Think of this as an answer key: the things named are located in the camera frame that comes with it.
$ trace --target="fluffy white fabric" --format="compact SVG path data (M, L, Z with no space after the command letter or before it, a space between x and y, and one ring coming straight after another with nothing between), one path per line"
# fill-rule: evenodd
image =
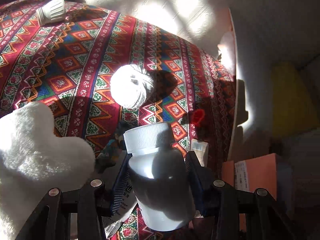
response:
M0 239L12 240L53 187L80 188L94 169L81 138L56 137L49 107L32 102L0 119Z
M112 98L124 108L138 109L151 96L155 82L150 74L135 64L120 67L111 77Z

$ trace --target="white plush toy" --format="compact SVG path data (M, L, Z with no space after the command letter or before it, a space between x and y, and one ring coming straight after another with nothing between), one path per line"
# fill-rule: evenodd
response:
M80 188L94 170L81 138L56 137L48 106L32 102L0 119L0 239L15 239L47 191Z

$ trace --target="barcode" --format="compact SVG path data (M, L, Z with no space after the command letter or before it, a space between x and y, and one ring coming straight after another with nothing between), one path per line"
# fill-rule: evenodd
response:
M191 144L191 150L202 151L203 145L201 143L193 141Z

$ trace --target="bottle body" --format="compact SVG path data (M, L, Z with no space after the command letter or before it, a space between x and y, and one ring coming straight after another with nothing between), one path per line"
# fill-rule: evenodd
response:
M170 144L140 149L129 160L130 179L146 225L171 231L191 221L193 197L181 152Z

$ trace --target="bottle neck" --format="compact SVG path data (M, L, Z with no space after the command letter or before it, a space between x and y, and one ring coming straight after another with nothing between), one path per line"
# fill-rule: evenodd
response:
M169 149L171 149L171 143L163 144L155 148L138 149L138 150L135 150L134 153L132 153L132 156L134 157L134 156L140 156L140 155L146 155L146 154L154 154L154 153L158 153L159 151L164 151Z

